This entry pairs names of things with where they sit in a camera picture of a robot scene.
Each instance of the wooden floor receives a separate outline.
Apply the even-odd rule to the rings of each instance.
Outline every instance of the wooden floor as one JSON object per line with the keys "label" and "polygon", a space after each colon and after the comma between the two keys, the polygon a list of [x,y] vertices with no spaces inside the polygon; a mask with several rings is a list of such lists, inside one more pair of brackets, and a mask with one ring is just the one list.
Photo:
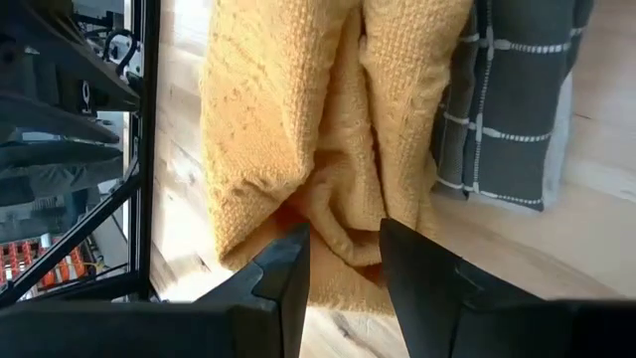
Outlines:
{"label": "wooden floor", "polygon": [[[229,273],[214,261],[204,203],[199,70],[211,0],[164,0],[161,14],[151,279],[190,301]],[[565,183],[527,215],[435,198],[440,241],[531,292],[636,297],[636,3],[597,2],[574,73]],[[390,317],[310,309],[303,357],[404,357]]]}

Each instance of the black metal shelf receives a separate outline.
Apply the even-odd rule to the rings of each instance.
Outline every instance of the black metal shelf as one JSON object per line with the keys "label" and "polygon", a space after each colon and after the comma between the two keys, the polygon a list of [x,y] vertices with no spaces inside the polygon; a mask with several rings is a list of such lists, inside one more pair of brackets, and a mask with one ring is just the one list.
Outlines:
{"label": "black metal shelf", "polygon": [[88,279],[35,299],[114,299],[134,294],[148,300],[150,285],[150,230],[155,136],[155,97],[159,47],[160,2],[133,0],[132,32],[144,44],[143,87],[139,110],[131,113],[131,165],[121,184],[76,223],[16,279],[0,289],[0,308],[14,304],[31,287],[84,241],[117,208],[129,201],[128,272],[114,277]]}

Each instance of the knitted blanket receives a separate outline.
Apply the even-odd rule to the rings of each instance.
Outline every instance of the knitted blanket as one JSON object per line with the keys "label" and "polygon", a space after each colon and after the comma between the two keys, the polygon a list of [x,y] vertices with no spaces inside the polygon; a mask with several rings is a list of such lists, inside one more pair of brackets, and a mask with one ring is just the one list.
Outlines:
{"label": "knitted blanket", "polygon": [[391,312],[380,220],[435,236],[430,132],[470,0],[218,0],[202,75],[209,215],[239,269],[310,222],[313,304]]}

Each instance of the red item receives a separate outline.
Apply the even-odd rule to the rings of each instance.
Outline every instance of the red item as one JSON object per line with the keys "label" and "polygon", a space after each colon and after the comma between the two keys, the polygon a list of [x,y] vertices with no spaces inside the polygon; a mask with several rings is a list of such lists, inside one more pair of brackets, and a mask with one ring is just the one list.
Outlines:
{"label": "red item", "polygon": [[86,266],[81,259],[80,249],[75,248],[71,251],[71,261],[73,262],[73,267],[76,269],[78,277],[84,276],[86,274]]}
{"label": "red item", "polygon": [[62,282],[66,282],[71,279],[71,271],[69,270],[69,264],[67,261],[62,259],[58,264],[58,269],[60,270],[60,276],[62,277]]}
{"label": "red item", "polygon": [[11,279],[15,280],[20,274],[20,262],[18,262],[18,247],[15,243],[9,244],[9,262],[11,264]]}
{"label": "red item", "polygon": [[24,266],[29,267],[33,263],[33,256],[31,254],[31,244],[24,242],[22,244],[22,255],[24,255]]}
{"label": "red item", "polygon": [[[40,248],[40,256],[42,256],[44,252],[45,252],[44,248]],[[48,271],[47,274],[45,274],[44,277],[42,277],[42,286],[44,288],[53,285],[55,282],[56,282],[56,276],[53,274],[52,271]]]}
{"label": "red item", "polygon": [[4,272],[4,247],[0,246],[0,284],[7,281],[7,275]]}

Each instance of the fabric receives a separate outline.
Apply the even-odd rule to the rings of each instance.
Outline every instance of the fabric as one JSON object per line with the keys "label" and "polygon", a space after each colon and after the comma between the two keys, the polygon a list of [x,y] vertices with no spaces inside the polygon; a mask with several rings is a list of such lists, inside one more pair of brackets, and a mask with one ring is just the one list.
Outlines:
{"label": "fabric", "polygon": [[426,157],[469,0],[218,0],[202,75],[209,214],[239,269],[310,222],[309,301],[391,312],[378,230],[435,236]]}
{"label": "fabric", "polygon": [[0,145],[0,207],[29,203],[120,178],[120,150],[73,141]]}
{"label": "fabric", "polygon": [[[558,199],[560,178],[565,163],[565,152],[569,139],[569,125],[572,115],[572,73],[569,73],[560,87],[558,105],[556,106],[555,127],[550,136],[548,152],[544,161],[544,206],[555,204]],[[469,201],[486,203],[523,214],[536,213],[535,210],[520,206],[514,202],[490,198],[484,195],[471,195]]]}
{"label": "fabric", "polygon": [[564,145],[548,154],[559,93],[591,8],[592,0],[475,1],[435,122],[439,191],[537,211],[554,197],[546,169],[564,157]]}

